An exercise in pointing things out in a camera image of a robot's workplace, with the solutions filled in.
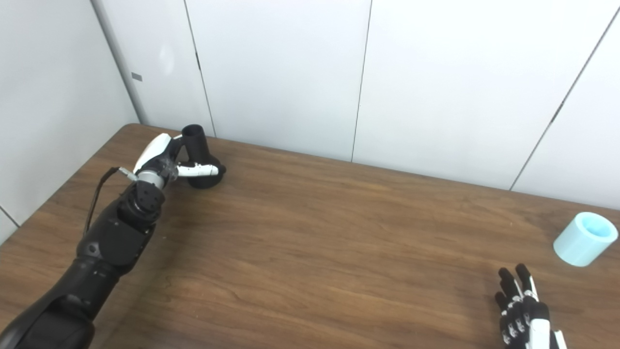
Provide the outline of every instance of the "robotic hand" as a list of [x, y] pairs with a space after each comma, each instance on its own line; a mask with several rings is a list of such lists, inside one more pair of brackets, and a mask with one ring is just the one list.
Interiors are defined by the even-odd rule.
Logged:
[[562, 331], [552, 331], [549, 308], [538, 298], [534, 278], [523, 264], [516, 266], [523, 288], [506, 269], [499, 271], [503, 292], [495, 295], [500, 306], [500, 331], [506, 349], [567, 349]]
[[[183, 146], [189, 162], [177, 163]], [[125, 173], [132, 183], [91, 226], [99, 190], [117, 171]], [[199, 125], [185, 127], [175, 138], [157, 136], [140, 156], [133, 173], [111, 168], [95, 190], [76, 259], [45, 295], [4, 329], [0, 349], [88, 348], [95, 334], [92, 321], [153, 236], [165, 200], [164, 187], [184, 176], [194, 188], [210, 188], [225, 172], [226, 168], [210, 155]]]

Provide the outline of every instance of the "black robotic arm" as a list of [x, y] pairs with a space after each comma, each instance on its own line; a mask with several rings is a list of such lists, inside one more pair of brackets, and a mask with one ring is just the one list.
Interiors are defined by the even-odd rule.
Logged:
[[[177, 163], [183, 146], [189, 162]], [[117, 170], [111, 169], [100, 186]], [[92, 321], [153, 236], [165, 200], [165, 186], [185, 176], [195, 188], [210, 188], [225, 171], [210, 155], [199, 125], [185, 127], [176, 138], [167, 134], [156, 137], [140, 156], [134, 173], [125, 170], [133, 182], [92, 226], [89, 216], [77, 245], [77, 257], [64, 275], [0, 334], [0, 349], [88, 348], [95, 334]]]

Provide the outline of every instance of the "blue cylinder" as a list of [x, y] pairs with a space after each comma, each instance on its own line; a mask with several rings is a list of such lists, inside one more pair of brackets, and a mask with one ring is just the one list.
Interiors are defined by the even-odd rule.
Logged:
[[553, 249], [566, 263], [587, 266], [618, 239], [616, 227], [602, 215], [581, 212], [553, 243]]

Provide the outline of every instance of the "wood grain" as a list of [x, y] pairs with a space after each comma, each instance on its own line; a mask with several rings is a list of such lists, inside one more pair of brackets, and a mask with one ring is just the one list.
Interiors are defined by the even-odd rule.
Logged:
[[[0, 248], [0, 327], [74, 258], [99, 177], [161, 129], [122, 128]], [[620, 342], [620, 245], [587, 268], [551, 243], [620, 212], [209, 139], [228, 167], [166, 190], [156, 236], [92, 348], [502, 348], [497, 270], [526, 263], [571, 349]], [[127, 185], [114, 176], [99, 209]]]

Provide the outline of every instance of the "wire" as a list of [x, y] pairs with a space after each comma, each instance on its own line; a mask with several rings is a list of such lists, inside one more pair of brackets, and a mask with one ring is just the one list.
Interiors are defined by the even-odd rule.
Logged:
[[84, 224], [84, 231], [82, 232], [82, 236], [86, 235], [86, 232], [91, 227], [92, 213], [95, 211], [95, 205], [97, 204], [97, 199], [99, 198], [99, 192], [101, 191], [101, 187], [104, 186], [105, 181], [107, 181], [108, 178], [115, 174], [119, 169], [119, 167], [110, 168], [108, 172], [106, 172], [99, 180], [99, 184], [95, 189], [95, 194], [92, 197], [91, 208], [88, 210], [88, 214], [86, 215], [86, 223]]

